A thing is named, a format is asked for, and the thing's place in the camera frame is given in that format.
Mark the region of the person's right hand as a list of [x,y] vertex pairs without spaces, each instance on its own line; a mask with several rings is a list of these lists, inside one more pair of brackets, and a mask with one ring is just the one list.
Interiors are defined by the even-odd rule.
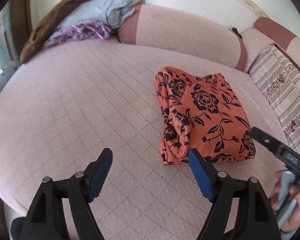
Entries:
[[[270,204],[273,210],[275,210],[279,205],[279,192],[281,190],[282,172],[283,170],[277,171],[275,173],[278,181],[276,182],[273,192],[270,196]],[[282,226],[280,226],[282,236],[290,235],[300,226],[300,185],[291,185],[289,187],[288,193],[291,197],[293,197],[292,202],[295,204],[295,206],[291,211],[291,214],[288,217],[287,221]]]

